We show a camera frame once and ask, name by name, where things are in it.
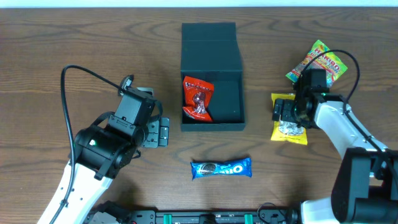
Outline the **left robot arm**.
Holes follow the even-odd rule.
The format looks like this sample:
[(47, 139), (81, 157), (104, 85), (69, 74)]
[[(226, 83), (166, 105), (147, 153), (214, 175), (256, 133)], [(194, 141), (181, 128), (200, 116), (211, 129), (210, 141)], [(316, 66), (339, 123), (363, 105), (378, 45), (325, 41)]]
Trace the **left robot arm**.
[(162, 109), (153, 89), (130, 87), (121, 96), (116, 111), (101, 114), (75, 136), (75, 151), (39, 223), (88, 221), (91, 208), (118, 172), (140, 157), (140, 148), (168, 145), (170, 120), (152, 115), (154, 108)]

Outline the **red candy bag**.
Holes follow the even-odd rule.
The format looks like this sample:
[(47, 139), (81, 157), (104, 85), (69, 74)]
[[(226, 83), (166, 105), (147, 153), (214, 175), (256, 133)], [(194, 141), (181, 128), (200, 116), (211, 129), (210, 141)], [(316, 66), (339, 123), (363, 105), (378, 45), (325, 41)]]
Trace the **red candy bag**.
[(183, 90), (185, 94), (184, 113), (197, 121), (212, 122), (207, 107), (214, 92), (214, 84), (186, 76), (183, 79)]

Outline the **green Haribo gummy bag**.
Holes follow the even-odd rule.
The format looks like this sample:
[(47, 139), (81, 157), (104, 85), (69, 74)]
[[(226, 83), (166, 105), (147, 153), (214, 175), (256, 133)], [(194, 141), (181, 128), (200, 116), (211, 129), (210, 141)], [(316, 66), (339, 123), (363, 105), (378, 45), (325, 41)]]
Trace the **green Haribo gummy bag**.
[[(306, 54), (305, 58), (295, 68), (287, 73), (286, 77), (295, 83), (299, 79), (302, 70), (307, 66), (307, 64), (317, 55), (328, 50), (330, 50), (329, 47), (327, 47), (322, 41), (317, 40), (312, 45), (312, 48)], [(333, 83), (348, 69), (348, 67), (333, 52), (327, 53), (317, 58), (316, 61), (312, 62), (308, 66), (307, 69), (309, 70), (312, 68), (326, 70), (326, 84), (328, 87), (331, 87)]]

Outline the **blue Oreo cookie pack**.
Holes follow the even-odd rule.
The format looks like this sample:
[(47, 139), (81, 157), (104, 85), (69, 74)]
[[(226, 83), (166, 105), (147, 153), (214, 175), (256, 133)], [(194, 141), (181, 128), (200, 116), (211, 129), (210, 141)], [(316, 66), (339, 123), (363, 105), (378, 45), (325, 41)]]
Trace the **blue Oreo cookie pack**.
[(215, 175), (252, 177), (250, 157), (226, 162), (191, 162), (192, 179)]

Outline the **yellow snack bag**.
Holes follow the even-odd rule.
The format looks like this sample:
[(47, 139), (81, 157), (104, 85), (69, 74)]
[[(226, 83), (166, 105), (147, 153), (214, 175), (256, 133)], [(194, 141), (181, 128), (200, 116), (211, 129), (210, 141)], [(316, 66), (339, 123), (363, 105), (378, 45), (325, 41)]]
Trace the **yellow snack bag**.
[(288, 141), (302, 145), (308, 144), (305, 128), (299, 128), (295, 123), (281, 121), (280, 119), (274, 121), (271, 141)]

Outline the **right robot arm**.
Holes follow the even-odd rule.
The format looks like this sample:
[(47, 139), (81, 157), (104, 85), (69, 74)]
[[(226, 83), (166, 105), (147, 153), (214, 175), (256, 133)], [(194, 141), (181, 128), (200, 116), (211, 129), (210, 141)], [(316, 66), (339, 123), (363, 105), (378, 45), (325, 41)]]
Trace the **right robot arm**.
[(397, 223), (397, 153), (375, 139), (322, 69), (304, 71), (294, 99), (277, 98), (272, 119), (321, 129), (342, 158), (331, 195), (301, 204), (302, 223)]

